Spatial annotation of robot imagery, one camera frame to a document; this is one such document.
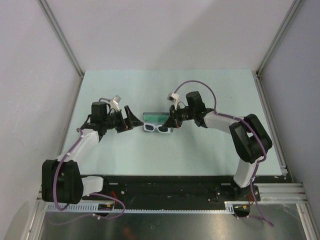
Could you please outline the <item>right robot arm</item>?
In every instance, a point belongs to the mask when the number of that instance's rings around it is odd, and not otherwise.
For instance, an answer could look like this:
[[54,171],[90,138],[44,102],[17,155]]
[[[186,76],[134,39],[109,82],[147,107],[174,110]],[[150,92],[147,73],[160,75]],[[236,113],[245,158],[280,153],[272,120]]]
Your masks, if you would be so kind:
[[178,129],[184,121],[193,120],[198,127],[216,129],[231,135],[239,156],[237,170],[225,194],[231,199],[242,201],[253,189],[259,164],[267,158],[273,143],[259,118],[255,114],[237,117],[207,108],[198,91],[186,95],[187,106],[179,107],[179,95],[170,93],[167,99],[173,102],[164,128]]

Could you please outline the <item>dark green glasses case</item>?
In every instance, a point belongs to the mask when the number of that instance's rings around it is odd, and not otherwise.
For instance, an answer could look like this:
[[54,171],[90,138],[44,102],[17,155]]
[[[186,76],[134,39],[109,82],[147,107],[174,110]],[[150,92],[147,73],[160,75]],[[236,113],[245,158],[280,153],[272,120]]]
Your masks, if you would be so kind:
[[168,119],[169,113],[168,112],[144,112],[142,114],[142,117],[143,117],[143,123],[163,125],[163,123]]

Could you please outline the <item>white sunglasses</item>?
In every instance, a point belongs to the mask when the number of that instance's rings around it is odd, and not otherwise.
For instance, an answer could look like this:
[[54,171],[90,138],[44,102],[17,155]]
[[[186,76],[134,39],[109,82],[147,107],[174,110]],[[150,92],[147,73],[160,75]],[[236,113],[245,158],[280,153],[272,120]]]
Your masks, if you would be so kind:
[[149,122],[143,123],[143,130],[147,133],[161,133],[161,134],[169,134],[172,132],[171,128],[163,127],[161,124],[153,124]]

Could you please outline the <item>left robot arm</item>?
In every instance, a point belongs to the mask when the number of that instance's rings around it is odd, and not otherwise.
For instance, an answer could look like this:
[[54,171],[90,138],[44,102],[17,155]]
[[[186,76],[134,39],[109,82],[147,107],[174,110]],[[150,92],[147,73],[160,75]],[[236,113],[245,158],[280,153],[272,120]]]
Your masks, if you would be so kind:
[[64,153],[55,159],[47,159],[41,169],[41,197],[45,202],[59,204],[78,204],[91,194],[105,200],[111,188],[104,184],[100,176],[82,176],[79,165],[86,161],[93,148],[98,145],[108,130],[123,133],[143,126],[130,110],[124,107],[126,117],[117,104],[96,101],[91,105],[91,113],[84,124],[77,129],[78,139]]

